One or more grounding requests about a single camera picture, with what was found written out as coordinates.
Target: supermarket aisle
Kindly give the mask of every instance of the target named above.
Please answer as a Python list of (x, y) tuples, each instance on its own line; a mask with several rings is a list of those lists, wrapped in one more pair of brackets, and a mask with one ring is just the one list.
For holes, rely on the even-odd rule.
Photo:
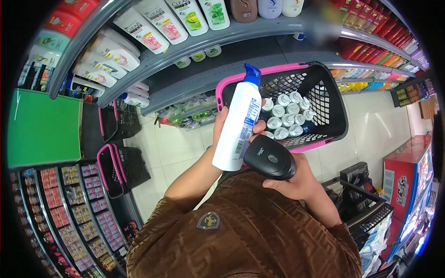
[[(349, 120), (348, 134), (340, 141), (305, 152), (312, 171), (323, 182), (338, 176), (340, 170), (365, 161), (373, 183), (381, 187), (383, 157), (411, 137), (407, 108), (394, 108), (389, 92), (344, 96), (344, 102)], [(186, 132), (164, 125), (158, 128), (153, 120), (141, 117), (141, 132), (124, 140), (127, 146), (142, 150), (152, 177), (133, 189), (144, 221), (168, 186), (211, 145), (213, 135), (213, 125)]]

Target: barcode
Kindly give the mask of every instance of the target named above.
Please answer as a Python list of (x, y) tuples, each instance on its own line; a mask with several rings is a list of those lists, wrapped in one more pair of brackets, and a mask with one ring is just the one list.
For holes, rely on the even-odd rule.
[(383, 173), (383, 190), (384, 197), (386, 198), (388, 204), (391, 204), (392, 190), (394, 188), (394, 176), (394, 171), (385, 169)]
[(243, 149), (244, 140), (239, 140), (238, 145), (236, 145), (235, 154), (240, 154), (241, 150)]

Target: white spray bottle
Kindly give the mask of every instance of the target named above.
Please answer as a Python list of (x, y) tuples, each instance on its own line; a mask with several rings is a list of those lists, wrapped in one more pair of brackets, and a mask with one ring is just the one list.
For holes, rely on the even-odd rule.
[(236, 85), (212, 161), (215, 167), (223, 171), (241, 169), (253, 126), (261, 110), (261, 95), (258, 90), (261, 72), (247, 63), (244, 67), (246, 76)]

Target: person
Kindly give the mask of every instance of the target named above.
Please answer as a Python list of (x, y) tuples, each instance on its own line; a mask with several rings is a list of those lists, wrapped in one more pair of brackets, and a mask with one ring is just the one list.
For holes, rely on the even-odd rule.
[[(169, 186), (134, 239), (128, 277), (361, 277), (357, 246), (304, 154), (293, 154), (289, 181), (247, 167), (222, 175), (212, 165), (227, 114), (224, 107), (213, 145)], [(265, 128), (259, 120), (250, 140)]]

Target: white shampoo bottle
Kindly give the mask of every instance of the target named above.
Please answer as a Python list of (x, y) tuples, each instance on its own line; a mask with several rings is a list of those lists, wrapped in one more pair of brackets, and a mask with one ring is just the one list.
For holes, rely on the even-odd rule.
[(170, 43), (133, 7), (119, 12), (113, 20), (119, 28), (129, 33), (154, 54), (167, 50)]
[(224, 0), (199, 0), (212, 30), (222, 30), (230, 25)]
[(222, 128), (212, 164), (223, 171), (238, 171), (249, 147), (253, 126), (261, 110), (259, 69), (245, 63), (246, 76), (236, 85), (229, 114)]
[(153, 24), (171, 44), (185, 41), (189, 33), (164, 2), (164, 0), (142, 0), (134, 8)]
[(283, 0), (283, 10), (281, 13), (284, 16), (296, 17), (301, 13), (304, 0)]
[(128, 48), (115, 43), (111, 38), (103, 34), (98, 34), (93, 38), (89, 48), (128, 71), (134, 70), (141, 64), (141, 61)]
[(185, 25), (191, 36), (199, 36), (209, 30), (196, 0), (165, 0)]

